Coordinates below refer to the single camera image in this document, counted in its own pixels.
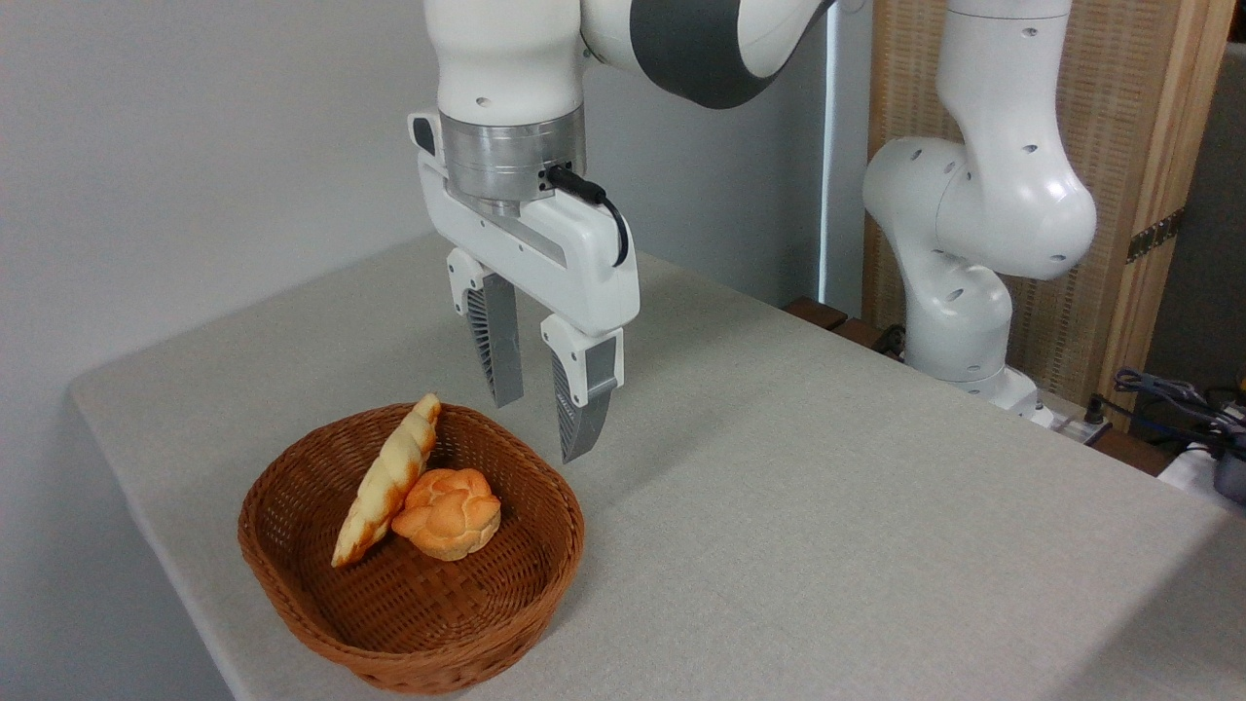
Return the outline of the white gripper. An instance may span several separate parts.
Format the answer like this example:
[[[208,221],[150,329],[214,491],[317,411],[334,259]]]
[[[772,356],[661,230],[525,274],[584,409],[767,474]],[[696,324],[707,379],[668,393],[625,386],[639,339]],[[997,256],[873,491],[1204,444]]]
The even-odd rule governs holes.
[[[513,284],[553,313],[541,332],[552,356],[567,464],[596,448],[611,392],[624,383],[623,329],[617,327],[640,313],[635,256],[614,266],[614,217],[564,191],[518,203],[515,213],[456,194],[442,125],[439,115],[409,116],[427,213],[437,234],[459,247],[449,254],[454,306],[468,322],[497,407],[525,395]]]

